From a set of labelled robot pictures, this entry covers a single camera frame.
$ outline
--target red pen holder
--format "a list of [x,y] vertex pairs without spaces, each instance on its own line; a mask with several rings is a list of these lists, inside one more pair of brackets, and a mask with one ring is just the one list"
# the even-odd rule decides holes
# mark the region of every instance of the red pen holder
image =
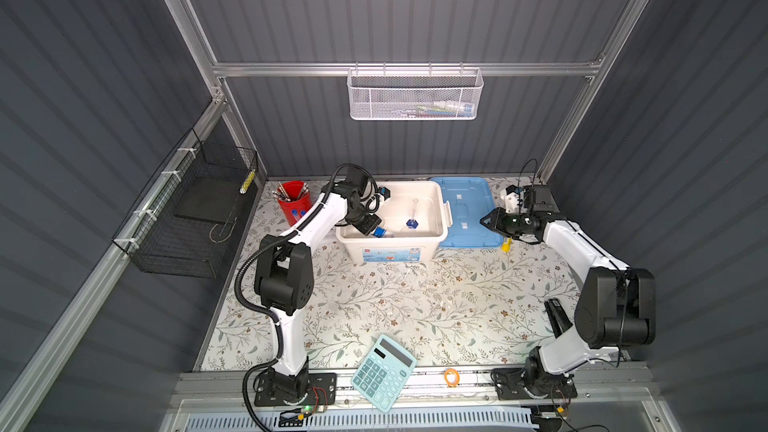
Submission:
[[286,216],[288,225],[293,227],[300,218],[302,218],[312,208],[312,198],[309,192],[305,192],[303,196],[297,197],[301,194],[304,188],[304,182],[301,180],[292,180],[283,184],[283,189],[286,191],[289,197],[296,197],[296,200],[292,202],[285,202],[277,199],[277,203],[280,204],[280,208],[283,209],[283,214]]

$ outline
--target storage box label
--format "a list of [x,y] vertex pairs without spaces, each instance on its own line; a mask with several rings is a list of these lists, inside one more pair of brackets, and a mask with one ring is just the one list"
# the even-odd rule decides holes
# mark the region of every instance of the storage box label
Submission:
[[362,260],[365,262],[418,262],[421,256],[421,247],[364,248],[362,250]]

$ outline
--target white mesh basket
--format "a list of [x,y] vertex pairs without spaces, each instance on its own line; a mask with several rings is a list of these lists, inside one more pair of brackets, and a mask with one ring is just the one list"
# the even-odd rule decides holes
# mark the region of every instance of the white mesh basket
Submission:
[[480,69],[382,66],[350,69],[346,84],[354,120],[472,120],[483,82]]

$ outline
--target floral tablecloth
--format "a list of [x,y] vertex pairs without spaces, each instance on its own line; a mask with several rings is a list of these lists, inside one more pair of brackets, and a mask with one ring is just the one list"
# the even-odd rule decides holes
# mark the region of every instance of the floral tablecloth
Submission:
[[[498,190],[518,179],[487,180],[501,205]],[[308,182],[313,199],[323,183]],[[266,184],[241,261],[265,234],[287,227],[273,198],[276,184]],[[521,363],[552,340],[544,300],[559,298],[571,316],[578,300],[567,263],[546,245],[439,248],[426,264],[358,265],[331,231],[312,262],[315,289],[304,323],[312,368],[356,368],[381,333],[413,352],[420,366]],[[258,303],[253,280],[252,267],[245,296]],[[242,370],[271,359],[270,324],[241,307],[230,285],[201,369]]]

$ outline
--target black wire basket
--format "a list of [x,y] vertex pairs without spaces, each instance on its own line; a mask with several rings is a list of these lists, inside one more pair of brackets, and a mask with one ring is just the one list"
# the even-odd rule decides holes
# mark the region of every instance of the black wire basket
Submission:
[[[142,272],[226,276],[258,192],[257,164],[253,149],[198,141],[175,170],[160,172],[166,176],[165,183],[148,206],[139,210],[141,198],[136,201],[123,224],[139,214],[135,232],[129,238],[116,234],[113,242]],[[219,219],[191,218],[182,213],[189,196],[197,194],[202,182],[223,186],[229,192],[223,201],[219,200]]]

